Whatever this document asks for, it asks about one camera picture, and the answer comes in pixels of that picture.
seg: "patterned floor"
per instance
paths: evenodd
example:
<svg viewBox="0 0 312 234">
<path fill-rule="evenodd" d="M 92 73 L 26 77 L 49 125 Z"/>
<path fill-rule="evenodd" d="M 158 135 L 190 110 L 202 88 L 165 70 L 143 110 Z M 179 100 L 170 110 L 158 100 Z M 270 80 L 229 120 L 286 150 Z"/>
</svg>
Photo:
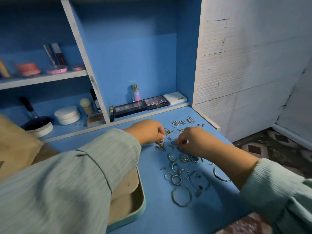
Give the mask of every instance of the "patterned floor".
<svg viewBox="0 0 312 234">
<path fill-rule="evenodd" d="M 272 129 L 233 143 L 236 147 L 278 162 L 288 170 L 312 178 L 312 152 Z M 215 234 L 271 234 L 271 227 L 256 213 L 238 220 Z"/>
</svg>

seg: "gold bottle cap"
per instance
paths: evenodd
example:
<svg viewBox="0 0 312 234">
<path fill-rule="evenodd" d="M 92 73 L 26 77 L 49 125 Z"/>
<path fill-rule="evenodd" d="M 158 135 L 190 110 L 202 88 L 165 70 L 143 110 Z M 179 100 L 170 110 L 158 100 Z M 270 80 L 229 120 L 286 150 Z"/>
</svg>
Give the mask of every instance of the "gold bottle cap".
<svg viewBox="0 0 312 234">
<path fill-rule="evenodd" d="M 132 89 L 133 89 L 133 91 L 138 91 L 138 86 L 137 86 L 137 84 L 132 84 Z"/>
</svg>

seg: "black makeup palette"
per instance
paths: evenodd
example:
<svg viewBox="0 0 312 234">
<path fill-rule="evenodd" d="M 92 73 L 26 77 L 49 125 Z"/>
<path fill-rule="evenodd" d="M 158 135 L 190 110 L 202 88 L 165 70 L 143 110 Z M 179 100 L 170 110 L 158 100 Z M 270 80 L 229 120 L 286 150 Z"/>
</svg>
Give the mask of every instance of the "black makeup palette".
<svg viewBox="0 0 312 234">
<path fill-rule="evenodd" d="M 147 109 L 142 100 L 114 107 L 115 118 L 128 116 Z"/>
<path fill-rule="evenodd" d="M 170 103 L 163 96 L 147 98 L 144 99 L 144 102 L 147 106 L 147 110 L 152 110 L 170 105 Z"/>
</svg>

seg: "white trim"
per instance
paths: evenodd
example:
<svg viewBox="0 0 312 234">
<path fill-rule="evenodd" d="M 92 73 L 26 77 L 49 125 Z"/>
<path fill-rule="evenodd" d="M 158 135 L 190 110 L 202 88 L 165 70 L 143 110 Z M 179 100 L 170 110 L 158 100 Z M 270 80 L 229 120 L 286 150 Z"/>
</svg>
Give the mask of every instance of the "white trim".
<svg viewBox="0 0 312 234">
<path fill-rule="evenodd" d="M 218 126 L 213 120 L 211 120 L 209 117 L 207 117 L 201 110 L 199 110 L 196 106 L 194 106 L 193 109 L 199 115 L 201 115 L 207 122 L 209 122 L 210 125 L 212 125 L 214 128 L 216 128 L 217 131 L 220 131 L 220 126 Z"/>
<path fill-rule="evenodd" d="M 98 85 L 96 83 L 96 79 L 94 77 L 94 73 L 93 73 L 93 70 L 92 70 L 92 67 L 91 67 L 91 64 L 90 64 L 87 52 L 86 52 L 86 50 L 84 48 L 83 41 L 82 41 L 79 29 L 77 27 L 77 23 L 76 23 L 76 20 L 75 20 L 75 17 L 74 17 L 72 8 L 71 8 L 71 4 L 70 4 L 69 0 L 60 0 L 60 1 L 61 1 L 62 5 L 63 5 L 65 14 L 66 14 L 68 22 L 69 22 L 69 25 L 71 26 L 73 35 L 75 37 L 77 46 L 79 48 L 82 60 L 83 60 L 83 62 L 85 64 L 85 68 L 87 69 L 87 72 L 88 72 L 91 84 L 93 86 L 94 92 L 96 93 L 96 97 L 97 97 L 97 99 L 99 101 L 99 105 L 100 105 L 100 108 L 102 110 L 105 122 L 107 124 L 109 124 L 110 123 L 110 118 L 108 116 L 108 113 L 107 113 L 106 107 L 104 105 L 101 93 L 99 91 L 99 87 L 98 87 Z"/>
<path fill-rule="evenodd" d="M 85 130 L 80 130 L 80 131 L 76 131 L 76 132 L 73 132 L 73 133 L 60 135 L 60 136 L 57 136 L 57 137 L 46 139 L 43 142 L 48 143 L 48 142 L 56 141 L 56 140 L 59 140 L 59 139 L 64 139 L 64 138 L 72 137 L 72 136 L 75 136 L 75 135 L 80 135 L 80 134 L 88 133 L 88 132 L 91 132 L 91 131 L 100 130 L 100 129 L 103 129 L 103 128 L 106 128 L 106 127 L 115 126 L 115 125 L 122 124 L 122 123 L 125 123 L 125 122 L 138 120 L 138 119 L 141 119 L 141 118 L 144 118 L 144 117 L 153 116 L 153 115 L 156 115 L 156 114 L 159 114 L 159 113 L 171 111 L 171 110 L 174 110 L 174 109 L 177 109 L 177 108 L 186 107 L 186 106 L 189 106 L 189 105 L 190 105 L 189 103 L 183 103 L 183 104 L 180 104 L 180 105 L 177 105 L 177 106 L 164 108 L 162 110 L 152 111 L 150 113 L 146 113 L 146 114 L 139 115 L 139 116 L 136 116 L 136 117 L 131 117 L 131 118 L 127 118 L 127 119 L 124 119 L 124 120 L 111 122 L 109 124 L 105 124 L 105 125 L 101 125 L 101 126 L 95 126 L 95 127 L 88 128 L 88 129 L 85 129 Z"/>
<path fill-rule="evenodd" d="M 294 142 L 302 145 L 303 147 L 312 150 L 312 143 L 310 141 L 307 141 L 306 139 L 302 138 L 301 136 L 297 135 L 296 133 L 288 130 L 287 128 L 283 126 L 279 126 L 278 124 L 274 124 L 272 126 L 274 130 L 276 130 L 278 133 L 281 133 L 282 135 L 286 136 L 287 138 L 293 140 Z"/>
<path fill-rule="evenodd" d="M 66 73 L 61 74 L 52 74 L 52 75 L 40 75 L 37 77 L 31 77 L 31 78 L 24 78 L 24 79 L 4 79 L 2 80 L 2 83 L 0 83 L 0 90 L 10 89 L 10 88 L 16 88 L 31 84 L 41 84 L 45 82 L 51 82 L 61 79 L 69 79 L 69 78 L 76 78 L 81 76 L 88 75 L 86 70 L 79 70 L 79 71 L 69 71 Z"/>
<path fill-rule="evenodd" d="M 202 0 L 202 6 L 201 6 L 201 10 L 200 10 L 199 32 L 198 32 L 198 44 L 197 44 L 197 57 L 196 57 L 195 79 L 194 79 L 194 90 L 193 90 L 193 102 L 191 104 L 192 107 L 196 106 L 195 103 L 196 103 L 196 95 L 197 95 L 197 81 L 198 81 L 198 77 L 199 77 L 202 36 L 203 36 L 204 24 L 205 24 L 205 9 L 206 9 L 206 0 Z"/>
</svg>

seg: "person's left hand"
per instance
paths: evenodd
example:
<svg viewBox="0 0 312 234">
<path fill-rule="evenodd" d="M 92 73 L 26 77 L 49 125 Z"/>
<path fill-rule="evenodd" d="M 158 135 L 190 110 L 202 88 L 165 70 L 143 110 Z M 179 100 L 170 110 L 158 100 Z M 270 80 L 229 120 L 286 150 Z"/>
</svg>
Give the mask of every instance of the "person's left hand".
<svg viewBox="0 0 312 234">
<path fill-rule="evenodd" d="M 124 131 L 132 134 L 141 145 L 154 143 L 165 138 L 165 130 L 161 123 L 151 119 L 134 123 Z"/>
</svg>

